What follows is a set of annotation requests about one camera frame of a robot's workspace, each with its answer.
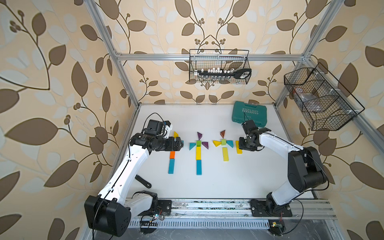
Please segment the orange long block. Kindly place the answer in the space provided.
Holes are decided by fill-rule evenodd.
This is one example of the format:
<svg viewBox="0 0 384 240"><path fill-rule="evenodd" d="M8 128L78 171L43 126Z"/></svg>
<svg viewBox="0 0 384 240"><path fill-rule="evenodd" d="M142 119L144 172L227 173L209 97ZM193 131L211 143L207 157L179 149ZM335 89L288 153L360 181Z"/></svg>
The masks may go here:
<svg viewBox="0 0 384 240"><path fill-rule="evenodd" d="M170 159L175 159L175 155L176 155L176 152L175 151L172 151L170 153Z"/></svg>

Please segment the long yellow block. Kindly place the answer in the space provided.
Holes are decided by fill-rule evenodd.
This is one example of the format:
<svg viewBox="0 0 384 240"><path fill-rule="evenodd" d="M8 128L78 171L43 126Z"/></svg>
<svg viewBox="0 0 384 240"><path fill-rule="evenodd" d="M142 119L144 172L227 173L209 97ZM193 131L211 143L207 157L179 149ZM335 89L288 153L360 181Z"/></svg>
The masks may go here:
<svg viewBox="0 0 384 240"><path fill-rule="evenodd" d="M241 155L243 151L240 149L240 142L236 141L236 151L238 155Z"/></svg>
<svg viewBox="0 0 384 240"><path fill-rule="evenodd" d="M222 148L222 152L223 152L223 161L228 162L229 161L228 148Z"/></svg>
<svg viewBox="0 0 384 240"><path fill-rule="evenodd" d="M202 159L201 147L196 147L196 160L200 161Z"/></svg>

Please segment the long teal block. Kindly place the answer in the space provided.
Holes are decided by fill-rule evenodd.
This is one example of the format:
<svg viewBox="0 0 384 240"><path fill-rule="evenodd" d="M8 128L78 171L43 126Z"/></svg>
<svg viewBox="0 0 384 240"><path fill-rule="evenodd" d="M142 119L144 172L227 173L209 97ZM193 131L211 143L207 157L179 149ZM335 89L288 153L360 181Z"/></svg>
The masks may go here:
<svg viewBox="0 0 384 240"><path fill-rule="evenodd" d="M174 169L175 169L175 159L170 159L168 174L172 175L174 173Z"/></svg>
<svg viewBox="0 0 384 240"><path fill-rule="evenodd" d="M197 174L197 176L201 176L202 175L202 161L196 160L196 165L197 165L196 174Z"/></svg>

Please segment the brown wooden block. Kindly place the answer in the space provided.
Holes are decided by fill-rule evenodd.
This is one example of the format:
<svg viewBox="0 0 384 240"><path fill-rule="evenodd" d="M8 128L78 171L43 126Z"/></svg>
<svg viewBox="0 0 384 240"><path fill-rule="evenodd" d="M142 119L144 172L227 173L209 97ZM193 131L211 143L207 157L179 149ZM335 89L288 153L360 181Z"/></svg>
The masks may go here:
<svg viewBox="0 0 384 240"><path fill-rule="evenodd" d="M224 139L224 138L225 138L225 133L226 133L226 131L225 131L225 130L223 130L223 131L221 131L221 132L220 132L220 135L221 135L222 139Z"/></svg>

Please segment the teal triangle block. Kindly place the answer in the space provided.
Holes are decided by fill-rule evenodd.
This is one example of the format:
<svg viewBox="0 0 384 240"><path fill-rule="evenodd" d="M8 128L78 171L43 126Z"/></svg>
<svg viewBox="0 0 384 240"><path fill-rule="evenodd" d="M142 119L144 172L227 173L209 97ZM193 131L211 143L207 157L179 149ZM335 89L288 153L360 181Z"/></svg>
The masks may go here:
<svg viewBox="0 0 384 240"><path fill-rule="evenodd" d="M229 145L231 148L233 148L234 142L232 140L227 140L227 145Z"/></svg>

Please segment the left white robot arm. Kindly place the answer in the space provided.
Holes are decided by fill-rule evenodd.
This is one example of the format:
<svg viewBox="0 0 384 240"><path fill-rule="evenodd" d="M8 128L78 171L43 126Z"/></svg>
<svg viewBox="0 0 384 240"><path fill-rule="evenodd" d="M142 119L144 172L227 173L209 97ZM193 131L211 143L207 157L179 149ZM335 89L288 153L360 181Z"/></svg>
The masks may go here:
<svg viewBox="0 0 384 240"><path fill-rule="evenodd" d="M133 135L126 156L97 196L89 196L84 204L88 226L113 237L121 237L131 219L142 215L153 219L162 214L158 195L140 191L128 197L129 189L139 169L152 152L177 152L184 146L180 137L170 135L169 121L150 120L141 132Z"/></svg>

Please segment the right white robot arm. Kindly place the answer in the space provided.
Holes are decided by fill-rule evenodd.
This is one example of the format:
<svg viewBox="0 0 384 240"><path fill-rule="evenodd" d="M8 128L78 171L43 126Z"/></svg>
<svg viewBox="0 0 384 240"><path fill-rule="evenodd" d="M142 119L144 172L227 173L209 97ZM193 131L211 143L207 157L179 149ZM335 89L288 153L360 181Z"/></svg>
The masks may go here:
<svg viewBox="0 0 384 240"><path fill-rule="evenodd" d="M253 217L292 217L289 204L307 191L326 183L329 178L319 152L284 140L268 128L258 128L253 120L242 123L246 134L239 138L239 149L251 152L268 148L288 161L288 180L265 200L250 200Z"/></svg>

